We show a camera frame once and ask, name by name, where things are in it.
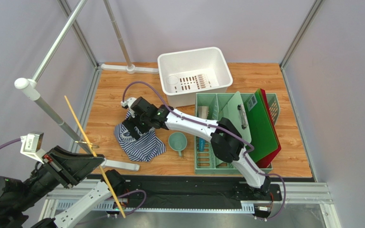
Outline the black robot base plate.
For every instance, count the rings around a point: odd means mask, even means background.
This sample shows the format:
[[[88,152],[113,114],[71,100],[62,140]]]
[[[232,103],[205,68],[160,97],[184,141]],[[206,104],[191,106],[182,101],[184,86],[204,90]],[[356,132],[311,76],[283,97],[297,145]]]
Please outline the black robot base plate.
[[[267,193],[250,187],[243,177],[124,175],[110,178],[117,196],[133,190],[128,206],[153,209],[240,209],[242,201],[282,202],[282,190],[271,184]]]

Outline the yellow velvet hanger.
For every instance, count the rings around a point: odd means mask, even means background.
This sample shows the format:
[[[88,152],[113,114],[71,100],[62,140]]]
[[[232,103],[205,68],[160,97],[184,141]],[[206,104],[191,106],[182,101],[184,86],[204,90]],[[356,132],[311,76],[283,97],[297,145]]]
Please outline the yellow velvet hanger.
[[[69,99],[67,98],[66,95],[64,96],[64,98],[65,98],[65,101],[66,101],[66,103],[67,103],[67,105],[68,105],[68,107],[70,109],[70,112],[72,113],[73,118],[74,118],[74,120],[75,120],[75,122],[76,122],[76,124],[78,126],[78,129],[80,130],[80,132],[81,132],[81,134],[83,136],[82,137],[83,138],[83,144],[86,144],[87,147],[88,147],[88,151],[91,152],[94,157],[97,157],[97,154],[96,154],[96,152],[93,149],[92,143],[88,139],[88,137],[87,137],[87,135],[86,135],[83,127],[81,126],[81,123],[79,122],[79,120],[78,120],[78,118],[77,118],[77,116],[76,116],[76,114],[75,114],[75,112],[73,110],[73,107],[72,107]],[[117,206],[119,208],[119,211],[120,211],[121,215],[123,216],[123,218],[126,218],[126,214],[125,214],[124,210],[122,209],[121,203],[119,202],[118,197],[117,197],[117,195],[116,195],[116,193],[115,193],[115,191],[114,191],[111,183],[109,182],[109,179],[108,179],[108,177],[107,177],[107,175],[106,175],[106,173],[104,171],[104,168],[102,167],[102,165],[99,165],[98,167],[99,167],[99,170],[100,170],[100,172],[102,174],[102,177],[104,178],[104,181],[106,182],[106,184],[109,187],[109,190],[110,190],[110,192],[112,194],[112,197],[114,198],[115,203],[117,204]]]

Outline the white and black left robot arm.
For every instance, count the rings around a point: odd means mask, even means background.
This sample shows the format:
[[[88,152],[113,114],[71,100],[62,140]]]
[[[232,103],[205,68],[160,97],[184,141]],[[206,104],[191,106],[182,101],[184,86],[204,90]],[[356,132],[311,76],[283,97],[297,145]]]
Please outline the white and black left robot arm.
[[[35,169],[25,181],[0,176],[0,228],[22,227],[28,219],[24,211],[58,185],[65,188],[78,185],[104,162],[105,157],[102,154],[71,153],[56,146],[42,160],[45,164]]]

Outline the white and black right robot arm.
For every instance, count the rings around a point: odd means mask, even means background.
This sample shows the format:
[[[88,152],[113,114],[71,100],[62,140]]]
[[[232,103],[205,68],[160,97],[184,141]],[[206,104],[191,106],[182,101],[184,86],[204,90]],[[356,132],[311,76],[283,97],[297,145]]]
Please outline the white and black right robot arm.
[[[248,156],[254,146],[242,138],[229,119],[201,119],[166,103],[156,107],[142,97],[128,98],[121,102],[121,106],[131,114],[125,123],[135,139],[138,139],[135,128],[142,133],[154,128],[180,131],[202,138],[211,144],[213,154],[219,160],[231,163],[242,174],[250,187],[268,194],[271,179]]]

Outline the blue white striped tank top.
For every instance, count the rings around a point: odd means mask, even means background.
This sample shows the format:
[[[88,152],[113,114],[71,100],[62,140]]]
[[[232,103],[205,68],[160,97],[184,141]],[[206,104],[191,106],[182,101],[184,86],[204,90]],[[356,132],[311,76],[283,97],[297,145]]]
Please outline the blue white striped tank top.
[[[138,140],[131,136],[122,123],[114,128],[116,140],[131,161],[150,162],[154,157],[166,152],[166,146],[156,136],[154,128],[146,133],[141,133],[136,127],[135,129],[141,136]]]

